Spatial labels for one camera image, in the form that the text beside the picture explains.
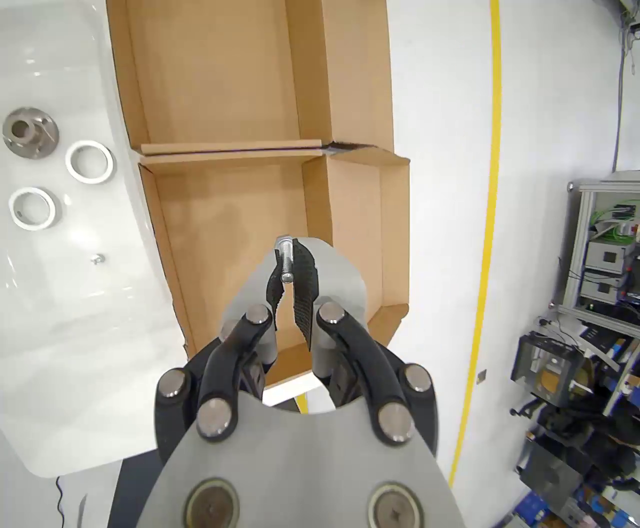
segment textured gripper pad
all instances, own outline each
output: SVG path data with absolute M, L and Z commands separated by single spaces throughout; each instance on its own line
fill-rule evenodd
M 293 239 L 293 313 L 296 325 L 311 349 L 314 301 L 319 294 L 316 261 L 311 252 L 298 239 Z
M 273 313 L 273 328 L 278 330 L 276 326 L 276 310 L 280 304 L 280 300 L 284 295 L 284 286 L 282 285 L 282 257 L 278 250 L 276 253 L 276 267 L 273 268 L 269 280 L 267 281 L 267 302 L 271 305 L 271 313 Z

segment small metal nut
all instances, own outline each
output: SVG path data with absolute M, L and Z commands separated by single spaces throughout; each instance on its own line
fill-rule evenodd
M 102 264 L 106 260 L 105 256 L 101 253 L 96 253 L 95 255 L 91 255 L 91 261 L 93 265 Z
M 228 401 L 222 398 L 212 398 L 203 403 L 196 415 L 196 426 L 200 436 L 216 438 L 224 433 L 233 414 Z
M 397 401 L 389 402 L 380 408 L 378 424 L 385 436 L 397 444 L 405 444 L 415 433 L 415 424 L 409 409 Z
M 421 365 L 407 365 L 404 368 L 404 376 L 409 387 L 416 392 L 427 392 L 431 388 L 431 376 Z
M 336 324 L 344 317 L 344 308 L 335 301 L 329 301 L 320 306 L 318 313 L 324 322 Z
M 262 324 L 269 319 L 269 309 L 265 305 L 253 305 L 246 311 L 246 318 L 253 324 Z
M 178 396 L 185 385 L 186 375 L 180 369 L 166 371 L 158 381 L 158 392 L 165 398 Z

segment round screw head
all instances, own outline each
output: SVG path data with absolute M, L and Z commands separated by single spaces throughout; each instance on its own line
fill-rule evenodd
M 318 313 L 324 322 L 336 324 L 344 317 L 344 308 L 335 301 L 329 301 L 320 306 Z
M 371 528 L 419 528 L 420 506 L 413 494 L 400 484 L 383 484 L 369 500 Z
M 173 398 L 180 394 L 186 381 L 184 372 L 180 369 L 166 371 L 158 381 L 158 392 L 165 398 Z
M 415 432 L 409 409 L 397 401 L 389 402 L 380 408 L 378 423 L 385 436 L 397 444 L 408 442 Z
M 212 398 L 203 403 L 198 409 L 196 426 L 200 436 L 216 438 L 224 433 L 231 423 L 231 406 L 227 400 Z
M 269 319 L 269 309 L 265 305 L 253 305 L 246 311 L 246 318 L 253 324 L 262 324 Z
M 431 376 L 421 365 L 416 363 L 407 365 L 404 369 L 404 376 L 409 387 L 416 392 L 427 392 L 431 388 Z
M 184 509 L 188 528 L 232 528 L 236 526 L 239 501 L 231 484 L 211 479 L 194 488 Z

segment white ring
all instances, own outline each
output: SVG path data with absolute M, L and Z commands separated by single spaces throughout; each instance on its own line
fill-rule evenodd
M 107 160 L 107 168 L 105 169 L 104 173 L 102 173 L 102 175 L 98 176 L 97 178 L 87 178 L 85 176 L 82 176 L 76 169 L 74 169 L 74 166 L 71 163 L 73 155 L 78 150 L 85 147 L 97 148 L 98 150 L 100 150 L 100 152 L 102 152 Z M 71 174 L 71 176 L 73 176 L 79 182 L 87 183 L 89 185 L 96 185 L 98 183 L 107 181 L 113 174 L 113 156 L 111 155 L 111 152 L 103 144 L 93 140 L 76 141 L 73 145 L 71 145 L 67 149 L 67 153 L 65 154 L 65 165 L 67 166 L 67 170 L 69 171 L 69 174 Z
M 26 223 L 18 218 L 17 212 L 15 210 L 15 202 L 21 196 L 26 195 L 36 195 L 42 198 L 47 207 L 49 208 L 49 216 L 42 223 Z M 11 212 L 11 218 L 13 219 L 13 223 L 16 226 L 21 227 L 22 229 L 26 229 L 27 231 L 42 231 L 49 227 L 54 218 L 56 217 L 56 205 L 53 203 L 53 199 L 42 189 L 38 189 L 37 187 L 23 187 L 22 189 L 18 189 L 9 197 L 9 211 Z

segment yellow floor line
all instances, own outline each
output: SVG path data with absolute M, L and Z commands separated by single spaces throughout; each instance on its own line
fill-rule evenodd
M 469 409 L 471 407 L 471 395 L 474 390 L 476 380 L 476 368 L 478 362 L 478 352 L 480 350 L 480 340 L 482 337 L 482 327 L 484 321 L 484 307 L 486 305 L 486 292 L 489 283 L 489 268 L 491 267 L 491 251 L 493 247 L 493 230 L 495 227 L 495 204 L 498 198 L 498 170 L 500 163 L 500 128 L 502 118 L 502 69 L 500 58 L 500 2 L 490 0 L 491 11 L 491 48 L 493 60 L 493 109 L 491 125 L 491 158 L 489 162 L 489 192 L 486 203 L 486 223 L 484 224 L 484 245 L 482 254 L 482 269 L 480 272 L 480 290 L 478 292 L 478 302 L 476 308 L 476 327 L 474 328 L 474 340 L 471 345 L 471 358 L 469 360 L 469 372 L 467 375 L 467 390 L 465 392 L 465 404 L 462 408 L 462 418 L 460 420 L 460 430 L 458 431 L 458 442 L 456 452 L 449 474 L 449 486 L 453 487 L 460 462 L 462 445 L 465 440 Z
M 307 393 L 296 396 L 296 405 L 300 409 L 300 414 L 309 414 L 309 407 L 307 404 Z

